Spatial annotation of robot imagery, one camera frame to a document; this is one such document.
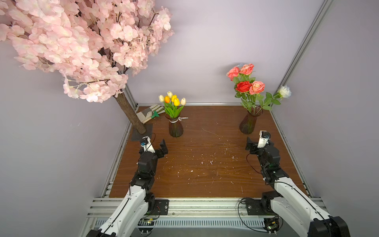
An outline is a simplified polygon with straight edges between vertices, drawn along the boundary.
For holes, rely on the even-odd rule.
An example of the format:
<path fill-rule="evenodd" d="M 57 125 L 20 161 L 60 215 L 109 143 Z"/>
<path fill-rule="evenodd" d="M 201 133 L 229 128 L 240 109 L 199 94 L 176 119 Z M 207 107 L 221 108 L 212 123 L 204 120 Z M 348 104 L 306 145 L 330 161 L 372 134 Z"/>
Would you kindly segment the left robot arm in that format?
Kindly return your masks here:
<path fill-rule="evenodd" d="M 88 237 L 129 237 L 138 222 L 154 211 L 155 195 L 151 189 L 155 181 L 158 160 L 168 154 L 168 148 L 162 140 L 160 148 L 154 149 L 149 136 L 143 137 L 140 144 L 138 168 L 124 199 L 98 230 L 88 232 Z"/>

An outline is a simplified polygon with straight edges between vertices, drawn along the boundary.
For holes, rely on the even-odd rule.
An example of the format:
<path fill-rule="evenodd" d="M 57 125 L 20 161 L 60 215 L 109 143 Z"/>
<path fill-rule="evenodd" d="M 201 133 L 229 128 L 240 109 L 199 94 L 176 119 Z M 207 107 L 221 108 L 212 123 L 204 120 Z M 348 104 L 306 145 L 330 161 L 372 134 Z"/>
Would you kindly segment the dark pink vase with ribbon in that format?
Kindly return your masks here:
<path fill-rule="evenodd" d="M 168 114 L 165 114 L 165 117 L 169 120 L 169 126 L 168 126 L 169 134 L 172 137 L 182 136 L 184 133 L 184 129 L 181 123 L 180 116 L 176 118 L 172 118 Z"/>

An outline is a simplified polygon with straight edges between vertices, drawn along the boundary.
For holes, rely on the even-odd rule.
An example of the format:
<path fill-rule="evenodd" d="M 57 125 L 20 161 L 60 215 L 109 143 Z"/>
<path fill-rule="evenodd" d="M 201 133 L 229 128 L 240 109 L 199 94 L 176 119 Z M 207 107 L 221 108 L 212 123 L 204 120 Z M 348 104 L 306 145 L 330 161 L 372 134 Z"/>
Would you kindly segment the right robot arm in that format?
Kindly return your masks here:
<path fill-rule="evenodd" d="M 347 223 L 332 216 L 311 200 L 280 167 L 279 150 L 270 141 L 270 133 L 261 131 L 259 141 L 247 138 L 245 149 L 256 155 L 261 175 L 272 191 L 262 194 L 265 212 L 281 217 L 300 237 L 349 237 Z"/>

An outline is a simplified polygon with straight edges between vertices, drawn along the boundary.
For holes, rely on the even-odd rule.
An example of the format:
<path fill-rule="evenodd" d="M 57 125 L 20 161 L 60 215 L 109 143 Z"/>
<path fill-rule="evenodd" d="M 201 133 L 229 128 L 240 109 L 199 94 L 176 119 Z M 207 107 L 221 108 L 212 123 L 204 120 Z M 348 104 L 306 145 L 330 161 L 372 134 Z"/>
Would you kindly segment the dark pink glass vase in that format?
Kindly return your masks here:
<path fill-rule="evenodd" d="M 244 134 L 251 134 L 256 126 L 257 119 L 262 115 L 263 110 L 260 106 L 252 108 L 252 111 L 248 111 L 247 115 L 244 117 L 239 125 L 239 129 Z"/>

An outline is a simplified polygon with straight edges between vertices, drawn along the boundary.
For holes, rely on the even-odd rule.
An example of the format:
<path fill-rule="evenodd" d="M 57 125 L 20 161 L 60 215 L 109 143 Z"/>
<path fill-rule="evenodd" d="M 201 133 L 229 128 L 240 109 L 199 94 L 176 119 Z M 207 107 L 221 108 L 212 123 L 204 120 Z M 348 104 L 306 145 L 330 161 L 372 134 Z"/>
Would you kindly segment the pink tulip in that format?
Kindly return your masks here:
<path fill-rule="evenodd" d="M 260 81 L 254 81 L 251 83 L 248 101 L 251 104 L 251 113 L 257 115 L 264 106 L 264 96 L 262 95 L 265 89 L 265 84 Z"/>

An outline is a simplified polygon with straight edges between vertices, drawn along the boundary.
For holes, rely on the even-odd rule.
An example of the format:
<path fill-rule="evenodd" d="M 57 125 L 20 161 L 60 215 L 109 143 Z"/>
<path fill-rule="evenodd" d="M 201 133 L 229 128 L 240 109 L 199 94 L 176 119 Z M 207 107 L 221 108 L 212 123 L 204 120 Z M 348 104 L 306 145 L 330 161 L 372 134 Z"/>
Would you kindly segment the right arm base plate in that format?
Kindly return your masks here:
<path fill-rule="evenodd" d="M 261 205 L 260 199 L 245 201 L 246 211 L 249 216 L 275 216 L 273 212 L 265 210 Z"/>

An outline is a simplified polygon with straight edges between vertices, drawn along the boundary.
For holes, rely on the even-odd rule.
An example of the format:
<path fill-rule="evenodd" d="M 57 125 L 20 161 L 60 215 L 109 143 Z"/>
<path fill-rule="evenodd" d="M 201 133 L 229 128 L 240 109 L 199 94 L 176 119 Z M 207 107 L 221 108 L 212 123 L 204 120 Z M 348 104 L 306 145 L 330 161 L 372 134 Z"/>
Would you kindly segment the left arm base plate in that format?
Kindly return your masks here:
<path fill-rule="evenodd" d="M 152 207 L 149 208 L 147 215 L 150 216 L 167 216 L 169 211 L 168 199 L 156 199 Z"/>

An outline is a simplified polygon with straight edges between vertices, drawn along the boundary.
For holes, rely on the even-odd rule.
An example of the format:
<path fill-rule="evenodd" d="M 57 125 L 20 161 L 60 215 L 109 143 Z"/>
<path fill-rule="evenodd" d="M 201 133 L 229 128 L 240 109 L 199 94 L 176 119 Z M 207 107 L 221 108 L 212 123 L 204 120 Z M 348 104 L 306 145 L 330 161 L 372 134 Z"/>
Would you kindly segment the orange yellow tulip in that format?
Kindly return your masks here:
<path fill-rule="evenodd" d="M 174 118 L 175 106 L 172 104 L 172 101 L 169 98 L 169 96 L 165 96 L 164 98 L 164 107 L 165 107 L 166 114 L 168 114 L 171 118 Z"/>

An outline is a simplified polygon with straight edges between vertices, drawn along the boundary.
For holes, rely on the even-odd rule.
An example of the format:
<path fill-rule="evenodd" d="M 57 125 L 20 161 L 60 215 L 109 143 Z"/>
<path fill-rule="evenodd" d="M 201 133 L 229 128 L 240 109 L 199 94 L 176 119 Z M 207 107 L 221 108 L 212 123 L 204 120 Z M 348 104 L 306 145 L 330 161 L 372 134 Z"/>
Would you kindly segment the red tulip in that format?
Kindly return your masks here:
<path fill-rule="evenodd" d="M 239 82 L 235 85 L 235 98 L 241 99 L 241 105 L 248 111 L 251 112 L 252 102 L 250 100 L 250 87 L 251 83 L 249 81 Z"/>

